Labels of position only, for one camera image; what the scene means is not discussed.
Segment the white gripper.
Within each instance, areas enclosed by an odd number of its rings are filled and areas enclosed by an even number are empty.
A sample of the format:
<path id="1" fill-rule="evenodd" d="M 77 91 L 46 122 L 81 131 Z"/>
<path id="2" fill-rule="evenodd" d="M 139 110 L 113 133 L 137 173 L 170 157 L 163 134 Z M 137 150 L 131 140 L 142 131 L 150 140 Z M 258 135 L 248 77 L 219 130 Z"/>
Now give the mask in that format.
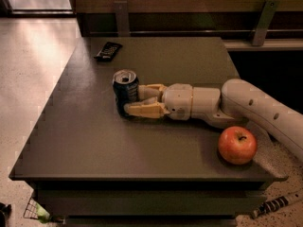
<path id="1" fill-rule="evenodd" d="M 138 86 L 139 99 L 143 101 L 127 103 L 124 111 L 131 116 L 158 119 L 166 114 L 173 120 L 189 120 L 193 87 L 176 83 L 169 87 L 164 84 Z"/>

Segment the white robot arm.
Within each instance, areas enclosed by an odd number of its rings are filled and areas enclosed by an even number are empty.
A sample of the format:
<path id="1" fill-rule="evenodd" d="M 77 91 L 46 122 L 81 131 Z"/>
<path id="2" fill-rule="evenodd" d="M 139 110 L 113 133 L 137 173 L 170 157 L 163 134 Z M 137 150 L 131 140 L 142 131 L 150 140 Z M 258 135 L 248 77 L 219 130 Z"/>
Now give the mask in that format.
<path id="1" fill-rule="evenodd" d="M 303 114 L 242 79 L 230 79 L 220 89 L 181 83 L 140 85 L 138 100 L 125 104 L 123 109 L 137 117 L 201 119 L 216 128 L 250 120 L 303 161 Z"/>

